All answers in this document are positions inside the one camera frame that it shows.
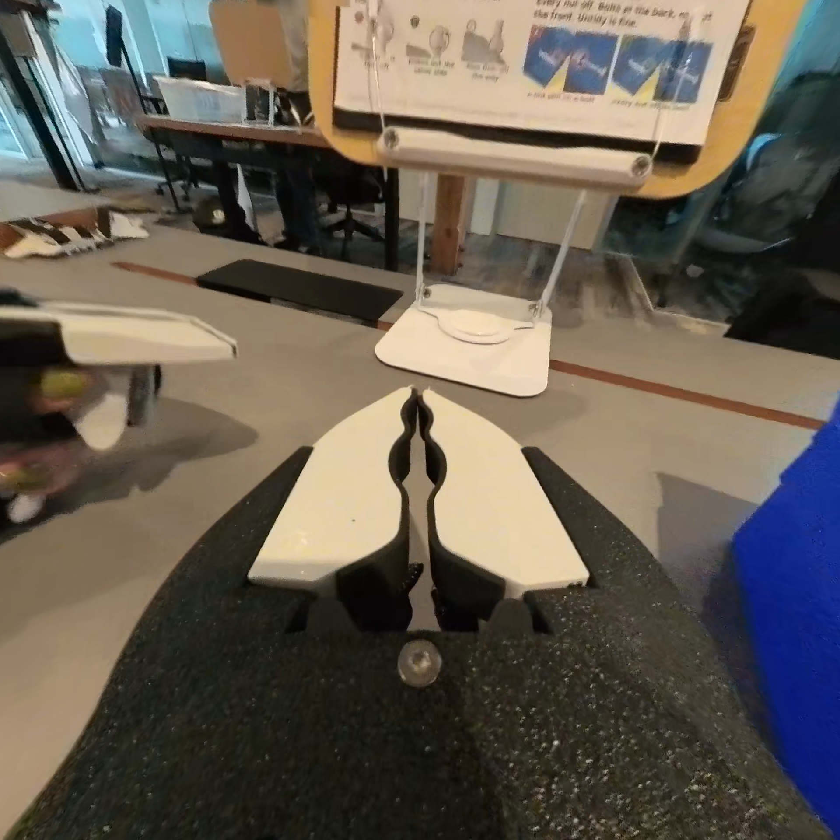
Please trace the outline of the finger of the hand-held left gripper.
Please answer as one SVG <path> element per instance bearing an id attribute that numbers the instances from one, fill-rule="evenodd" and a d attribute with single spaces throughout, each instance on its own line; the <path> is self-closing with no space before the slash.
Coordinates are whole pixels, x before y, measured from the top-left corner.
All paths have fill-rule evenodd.
<path id="1" fill-rule="evenodd" d="M 148 422 L 165 365 L 238 354 L 234 339 L 199 320 L 64 320 L 62 340 L 69 360 L 99 379 L 91 402 L 68 415 L 94 451 L 110 450 L 129 427 Z"/>
<path id="2" fill-rule="evenodd" d="M 195 317 L 173 311 L 73 301 L 37 301 L 34 306 L 3 304 L 1 306 L 1 316 L 3 319 L 17 317 L 27 320 L 47 319 L 56 322 L 71 317 L 79 317 L 85 319 L 119 318 L 155 322 L 197 323 Z"/>

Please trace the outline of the black mat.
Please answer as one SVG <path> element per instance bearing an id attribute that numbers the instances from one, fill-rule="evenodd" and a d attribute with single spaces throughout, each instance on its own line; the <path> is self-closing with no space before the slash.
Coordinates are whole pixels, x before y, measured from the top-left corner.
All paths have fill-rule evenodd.
<path id="1" fill-rule="evenodd" d="M 241 298 L 290 304 L 364 323 L 378 322 L 402 293 L 366 281 L 239 259 L 196 278 L 211 291 Z"/>

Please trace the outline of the printed instruction sheet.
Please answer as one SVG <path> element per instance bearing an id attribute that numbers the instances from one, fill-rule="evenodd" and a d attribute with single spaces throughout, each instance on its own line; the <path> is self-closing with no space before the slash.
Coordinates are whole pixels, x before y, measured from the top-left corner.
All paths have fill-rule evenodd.
<path id="1" fill-rule="evenodd" d="M 391 1 L 337 10 L 342 113 L 699 147 L 744 1 Z"/>

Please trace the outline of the cowhide patterned cloth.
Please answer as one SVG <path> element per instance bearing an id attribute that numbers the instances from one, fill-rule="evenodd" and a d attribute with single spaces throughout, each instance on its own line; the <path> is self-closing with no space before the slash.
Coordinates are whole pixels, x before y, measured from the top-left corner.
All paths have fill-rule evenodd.
<path id="1" fill-rule="evenodd" d="M 57 259 L 150 235 L 140 217 L 95 206 L 2 223 L 1 255 L 8 259 Z"/>

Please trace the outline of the clear acrylic holder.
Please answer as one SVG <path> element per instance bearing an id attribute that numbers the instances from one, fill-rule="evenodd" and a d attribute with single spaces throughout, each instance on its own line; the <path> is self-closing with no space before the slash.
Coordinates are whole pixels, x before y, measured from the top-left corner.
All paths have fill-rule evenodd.
<path id="1" fill-rule="evenodd" d="M 246 123 L 263 127 L 276 124 L 277 89 L 267 78 L 246 78 L 245 117 Z"/>

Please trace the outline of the brown cardboard panel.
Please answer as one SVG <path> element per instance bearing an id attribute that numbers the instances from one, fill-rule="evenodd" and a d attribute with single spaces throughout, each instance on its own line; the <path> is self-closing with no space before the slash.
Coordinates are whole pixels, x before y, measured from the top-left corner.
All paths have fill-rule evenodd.
<path id="1" fill-rule="evenodd" d="M 275 88 L 290 87 L 292 65 L 276 2 L 212 1 L 208 14 L 232 84 L 266 81 Z"/>

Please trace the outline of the brown top desk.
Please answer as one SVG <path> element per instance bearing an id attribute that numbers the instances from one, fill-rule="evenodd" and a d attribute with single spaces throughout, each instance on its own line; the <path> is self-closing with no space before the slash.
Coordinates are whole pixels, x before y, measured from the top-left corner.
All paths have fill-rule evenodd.
<path id="1" fill-rule="evenodd" d="M 335 153 L 340 159 L 367 167 L 375 167 L 385 171 L 385 232 L 384 232 L 384 268 L 389 271 L 397 271 L 399 265 L 399 225 L 400 225 L 400 201 L 399 201 L 399 176 L 396 168 L 388 168 L 378 160 L 373 162 L 355 161 L 346 155 L 341 154 L 334 148 L 327 136 L 318 128 L 297 129 L 292 127 L 270 127 L 257 123 L 215 123 L 202 121 L 189 121 L 173 119 L 168 116 L 155 114 L 143 114 L 137 118 L 137 125 L 140 130 L 148 134 L 151 139 L 161 145 L 176 151 L 179 144 L 186 144 L 187 138 L 194 143 L 197 136 L 213 139 L 219 150 L 211 149 L 204 152 L 189 150 L 184 151 L 185 156 L 191 158 L 205 158 L 212 162 L 216 170 L 220 165 L 237 163 L 237 155 L 241 152 L 225 151 L 224 143 L 236 144 L 263 144 L 266 147 L 281 147 L 300 145 L 305 148 L 317 149 Z"/>

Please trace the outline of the black light stand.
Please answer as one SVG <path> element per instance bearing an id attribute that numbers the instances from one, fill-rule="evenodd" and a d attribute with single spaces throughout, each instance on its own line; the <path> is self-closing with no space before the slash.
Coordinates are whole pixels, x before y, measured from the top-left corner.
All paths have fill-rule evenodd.
<path id="1" fill-rule="evenodd" d="M 123 14 L 120 12 L 118 8 L 113 5 L 108 5 L 105 10 L 105 20 L 104 20 L 104 30 L 105 30 L 105 40 L 106 40 L 106 58 L 108 63 L 111 67 L 115 69 L 125 68 L 129 72 L 129 76 L 131 78 L 134 91 L 136 93 L 136 97 L 140 104 L 140 113 L 143 116 L 147 116 L 148 111 L 148 97 L 142 90 L 140 80 L 138 74 L 135 72 L 133 68 L 133 64 L 130 58 L 130 53 L 128 48 L 125 44 L 124 32 L 123 32 Z M 154 146 L 154 150 L 156 152 L 156 156 L 158 162 L 161 166 L 161 170 L 164 175 L 164 184 L 166 190 L 170 194 L 171 202 L 173 204 L 174 210 L 176 212 L 181 210 L 181 205 L 177 199 L 175 193 L 175 186 L 169 170 L 167 168 L 167 163 L 165 162 L 165 158 L 163 155 L 163 151 L 161 145 L 158 143 L 157 139 L 152 135 L 152 144 Z"/>

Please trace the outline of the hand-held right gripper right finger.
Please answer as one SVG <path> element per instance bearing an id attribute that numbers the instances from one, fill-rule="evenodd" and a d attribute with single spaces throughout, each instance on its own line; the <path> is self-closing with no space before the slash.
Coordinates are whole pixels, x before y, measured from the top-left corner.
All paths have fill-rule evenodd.
<path id="1" fill-rule="evenodd" d="M 447 601 L 521 600 L 587 585 L 590 572 L 519 443 L 430 389 L 420 416 L 438 593 Z"/>

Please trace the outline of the black office chair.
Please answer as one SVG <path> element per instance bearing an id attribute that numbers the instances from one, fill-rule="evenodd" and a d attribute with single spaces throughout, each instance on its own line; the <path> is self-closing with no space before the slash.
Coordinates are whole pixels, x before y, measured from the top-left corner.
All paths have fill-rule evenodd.
<path id="1" fill-rule="evenodd" d="M 322 223 L 321 228 L 330 238 L 341 236 L 339 258 L 350 260 L 350 245 L 356 234 L 385 245 L 386 238 L 379 228 L 354 216 L 354 209 L 384 202 L 383 174 L 375 167 L 352 162 L 338 152 L 327 150 L 318 153 L 312 169 L 317 190 L 327 199 L 327 215 L 336 216 L 331 223 Z"/>

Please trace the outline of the grey office chair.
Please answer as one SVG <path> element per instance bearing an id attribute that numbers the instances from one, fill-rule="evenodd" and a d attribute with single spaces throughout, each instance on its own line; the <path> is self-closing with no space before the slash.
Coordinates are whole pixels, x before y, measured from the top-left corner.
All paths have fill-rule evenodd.
<path id="1" fill-rule="evenodd" d="M 838 358 L 839 73 L 770 100 L 693 239 L 670 306 L 730 338 Z"/>

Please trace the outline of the wooden post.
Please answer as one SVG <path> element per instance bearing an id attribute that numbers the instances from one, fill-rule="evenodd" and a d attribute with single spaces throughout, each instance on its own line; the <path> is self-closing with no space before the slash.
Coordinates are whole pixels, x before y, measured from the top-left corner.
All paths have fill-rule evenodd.
<path id="1" fill-rule="evenodd" d="M 474 192 L 473 178 L 437 175 L 429 265 L 430 270 L 443 277 L 453 277 L 461 266 Z"/>

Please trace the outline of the white storage tray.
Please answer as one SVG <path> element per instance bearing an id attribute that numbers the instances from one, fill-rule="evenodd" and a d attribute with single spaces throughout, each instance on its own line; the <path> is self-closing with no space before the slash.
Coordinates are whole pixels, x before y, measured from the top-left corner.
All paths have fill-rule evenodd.
<path id="1" fill-rule="evenodd" d="M 152 77 L 169 116 L 189 122 L 235 124 L 246 120 L 246 90 L 203 80 Z"/>

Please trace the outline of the blue plastic bin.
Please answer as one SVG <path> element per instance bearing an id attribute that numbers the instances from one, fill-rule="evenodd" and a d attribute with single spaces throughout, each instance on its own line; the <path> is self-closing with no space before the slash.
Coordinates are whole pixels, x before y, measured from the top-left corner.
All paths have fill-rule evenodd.
<path id="1" fill-rule="evenodd" d="M 731 541 L 775 754 L 839 837 L 839 405 Z"/>

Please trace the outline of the person's left hand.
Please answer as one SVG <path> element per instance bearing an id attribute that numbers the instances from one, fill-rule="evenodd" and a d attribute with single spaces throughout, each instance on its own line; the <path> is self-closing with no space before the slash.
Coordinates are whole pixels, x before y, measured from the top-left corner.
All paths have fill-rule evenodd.
<path id="1" fill-rule="evenodd" d="M 89 461 L 87 452 L 58 445 L 2 454 L 1 495 L 49 497 L 68 489 Z"/>

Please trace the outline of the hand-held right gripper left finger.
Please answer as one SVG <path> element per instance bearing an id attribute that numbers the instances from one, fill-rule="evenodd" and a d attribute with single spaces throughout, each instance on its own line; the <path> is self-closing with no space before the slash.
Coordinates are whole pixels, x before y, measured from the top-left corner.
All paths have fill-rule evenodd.
<path id="1" fill-rule="evenodd" d="M 333 426 L 257 552 L 248 581 L 347 602 L 394 596 L 408 572 L 408 501 L 417 393 L 399 388 Z"/>

